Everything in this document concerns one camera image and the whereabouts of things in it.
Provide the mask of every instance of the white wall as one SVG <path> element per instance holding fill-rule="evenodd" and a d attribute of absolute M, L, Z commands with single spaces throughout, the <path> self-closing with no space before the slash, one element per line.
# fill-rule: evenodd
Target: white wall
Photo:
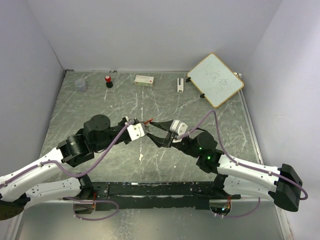
<path fill-rule="evenodd" d="M 288 213 L 296 240 L 320 235 L 320 1 L 284 0 L 245 68 L 244 94 L 262 157 L 292 165 L 309 192 Z"/>
<path fill-rule="evenodd" d="M 0 1 L 0 33 L 1 176 L 39 157 L 63 71 L 25 0 Z"/>
<path fill-rule="evenodd" d="M 281 0 L 27 0 L 61 65 L 186 71 L 215 52 L 243 72 Z"/>

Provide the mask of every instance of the small bottle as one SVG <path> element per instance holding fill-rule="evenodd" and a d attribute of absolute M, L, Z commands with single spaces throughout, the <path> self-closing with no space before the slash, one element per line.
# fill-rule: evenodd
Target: small bottle
<path fill-rule="evenodd" d="M 106 81 L 105 85 L 108 89 L 110 89 L 114 86 L 114 84 L 111 81 L 111 77 L 109 75 L 105 76 L 104 80 Z"/>

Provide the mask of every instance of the whiteboard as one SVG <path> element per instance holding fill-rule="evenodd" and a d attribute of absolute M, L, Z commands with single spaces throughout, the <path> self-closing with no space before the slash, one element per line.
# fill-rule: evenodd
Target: whiteboard
<path fill-rule="evenodd" d="M 203 59 L 187 76 L 214 108 L 245 85 L 214 53 Z"/>

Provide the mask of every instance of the marble surface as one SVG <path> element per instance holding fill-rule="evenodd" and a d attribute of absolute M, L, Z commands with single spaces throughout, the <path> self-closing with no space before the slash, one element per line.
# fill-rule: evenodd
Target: marble surface
<path fill-rule="evenodd" d="M 109 116 L 113 126 L 123 116 L 129 116 L 140 120 L 154 118 L 159 122 L 179 119 L 191 127 L 212 109 L 206 99 L 199 98 L 200 93 L 191 82 L 184 85 L 183 93 L 177 93 L 177 78 L 185 78 L 184 73 L 144 74 L 154 76 L 154 87 L 134 85 L 136 74 L 112 73 L 114 87 L 108 90 L 105 75 L 99 72 L 67 73 L 52 114 L 42 155 L 76 133 L 85 121 L 96 114 Z M 79 78 L 86 80 L 86 92 L 76 90 L 74 82 Z M 216 109 L 221 135 L 230 154 L 258 163 L 241 101 L 241 96 L 236 94 Z M 201 127 L 216 138 L 213 120 L 214 117 L 210 116 Z M 164 131 L 155 129 L 150 128 L 152 133 L 165 136 Z M 90 160 L 73 169 L 73 172 L 83 172 L 93 162 Z M 114 146 L 89 176 L 92 181 L 106 182 L 213 181 L 215 178 L 213 173 L 202 172 L 196 166 L 196 159 L 174 148 L 157 148 L 147 137 L 128 145 L 120 143 Z M 65 178 L 66 175 L 58 174 L 48 182 Z M 247 199 L 234 201 L 232 214 L 247 213 L 256 204 L 254 199 L 248 202 Z M 109 211 L 101 211 L 86 217 L 101 218 L 108 214 Z M 263 202 L 250 216 L 228 221 L 213 217 L 209 210 L 168 208 L 122 209 L 112 218 L 87 222 L 73 217 L 70 202 L 44 203 L 24 211 L 16 239 L 39 239 L 44 234 L 47 239 L 61 240 L 90 239 L 93 235 L 103 240 L 284 239 L 275 205 L 268 201 Z"/>
<path fill-rule="evenodd" d="M 110 75 L 113 88 L 106 88 L 104 77 Z M 136 75 L 154 77 L 154 87 L 134 85 Z M 83 78 L 87 91 L 77 91 L 74 82 Z M 177 92 L 177 78 L 185 73 L 103 73 L 67 72 L 50 121 L 41 156 L 49 152 L 68 136 L 83 128 L 92 116 L 104 114 L 116 125 L 124 116 L 156 122 L 179 119 L 193 127 L 212 106 L 191 83 L 184 83 L 184 92 Z M 238 158 L 258 162 L 250 137 L 241 97 L 237 93 L 216 109 L 223 143 L 227 151 Z M 209 116 L 201 128 L 217 139 L 214 116 Z M 166 132 L 150 127 L 159 137 Z M 74 173 L 88 169 L 90 160 L 73 169 Z M 148 138 L 128 145 L 115 145 L 110 153 L 92 172 L 92 181 L 165 182 L 165 181 L 213 181 L 215 174 L 207 174 L 196 166 L 196 159 L 175 148 L 158 148 Z M 61 173 L 47 182 L 68 178 Z"/>

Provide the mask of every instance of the wooden whiteboard frame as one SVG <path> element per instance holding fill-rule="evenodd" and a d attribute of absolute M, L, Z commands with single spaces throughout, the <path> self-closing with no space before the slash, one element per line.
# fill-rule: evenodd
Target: wooden whiteboard frame
<path fill-rule="evenodd" d="M 199 62 L 194 68 L 192 68 L 192 69 L 187 73 L 188 78 L 190 78 L 191 82 L 195 85 L 195 87 L 199 90 L 200 93 L 203 94 L 203 92 L 199 89 L 199 87 L 194 83 L 194 81 L 192 80 L 192 78 L 189 77 L 189 73 L 190 73 L 192 70 L 194 70 L 196 67 L 198 67 L 198 66 L 199 66 L 205 59 L 207 59 L 210 55 L 214 55 L 214 56 L 215 56 L 227 69 L 229 69 L 229 71 L 242 83 L 242 86 L 241 86 L 238 90 L 236 90 L 234 93 L 232 93 L 226 100 L 224 100 L 223 102 L 221 102 L 218 106 L 213 105 L 213 103 L 207 98 L 207 96 L 204 95 L 205 99 L 207 99 L 207 101 L 208 101 L 214 108 L 218 108 L 218 107 L 220 107 L 223 103 L 225 103 L 229 98 L 231 98 L 233 95 L 235 95 L 237 92 L 239 92 L 239 91 L 245 86 L 245 84 L 244 84 L 244 82 L 243 82 L 237 75 L 234 74 L 233 71 L 231 71 L 231 69 L 230 69 L 223 61 L 221 61 L 221 59 L 220 59 L 215 53 L 212 52 L 212 53 L 210 53 L 208 56 L 206 56 L 204 59 L 202 59 L 201 62 Z"/>

